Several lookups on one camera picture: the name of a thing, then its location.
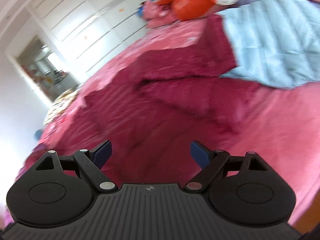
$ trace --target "ribbed gray plate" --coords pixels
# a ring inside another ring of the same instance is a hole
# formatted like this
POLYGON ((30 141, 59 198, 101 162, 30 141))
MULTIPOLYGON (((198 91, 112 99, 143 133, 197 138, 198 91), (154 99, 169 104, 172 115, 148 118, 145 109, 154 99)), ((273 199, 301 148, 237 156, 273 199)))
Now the ribbed gray plate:
POLYGON ((83 217, 68 225, 39 229, 15 224, 2 235, 4 240, 297 240, 299 237, 285 223, 268 228, 234 225, 216 215, 200 195, 185 193, 177 184, 124 184, 116 193, 100 195, 83 217))

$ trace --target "silver screw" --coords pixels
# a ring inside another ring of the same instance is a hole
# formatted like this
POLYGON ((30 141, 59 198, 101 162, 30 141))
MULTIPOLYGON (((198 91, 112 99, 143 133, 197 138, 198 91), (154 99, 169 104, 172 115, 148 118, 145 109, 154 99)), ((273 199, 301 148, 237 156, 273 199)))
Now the silver screw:
POLYGON ((199 190, 202 188, 202 184, 199 182, 189 182, 187 188, 190 190, 199 190))
POLYGON ((113 182, 110 182, 110 181, 105 181, 105 182, 102 182, 100 185, 99 185, 100 188, 102 189, 106 189, 106 190, 109 190, 109 189, 113 189, 116 187, 116 184, 114 184, 113 182))

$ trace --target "bed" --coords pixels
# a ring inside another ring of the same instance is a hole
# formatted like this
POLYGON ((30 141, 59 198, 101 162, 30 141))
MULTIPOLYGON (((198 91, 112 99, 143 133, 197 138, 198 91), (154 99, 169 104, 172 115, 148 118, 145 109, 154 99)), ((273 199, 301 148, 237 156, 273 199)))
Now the bed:
MULTIPOLYGON (((292 90, 255 86, 241 128, 234 131, 163 100, 151 100, 150 95, 136 92, 131 79, 121 78, 134 74, 121 70, 133 69, 147 51, 196 44, 206 24, 206 19, 198 19, 151 30, 108 62, 83 85, 69 108, 47 125, 18 177, 49 149, 70 155, 109 139, 113 154, 102 171, 118 185, 184 184, 200 170, 189 153, 191 141, 199 140, 232 155, 259 153, 295 191, 296 207, 289 220, 294 224, 320 189, 318 82, 292 90)), ((7 212, 6 223, 10 222, 7 212)))

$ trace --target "white closet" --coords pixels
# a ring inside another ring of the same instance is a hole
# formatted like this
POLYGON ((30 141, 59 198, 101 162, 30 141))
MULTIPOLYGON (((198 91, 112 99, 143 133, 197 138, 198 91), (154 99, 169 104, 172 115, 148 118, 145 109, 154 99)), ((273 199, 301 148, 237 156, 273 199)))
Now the white closet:
POLYGON ((136 14, 144 0, 33 0, 29 11, 81 82, 146 32, 136 14))

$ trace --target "wooden floor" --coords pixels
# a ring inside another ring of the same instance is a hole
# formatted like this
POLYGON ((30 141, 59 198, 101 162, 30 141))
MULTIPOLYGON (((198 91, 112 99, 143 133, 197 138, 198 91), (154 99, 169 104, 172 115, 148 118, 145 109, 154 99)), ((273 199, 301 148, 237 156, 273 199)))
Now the wooden floor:
POLYGON ((312 206, 294 225, 294 228, 304 234, 311 231, 317 224, 320 223, 320 191, 318 192, 312 206))

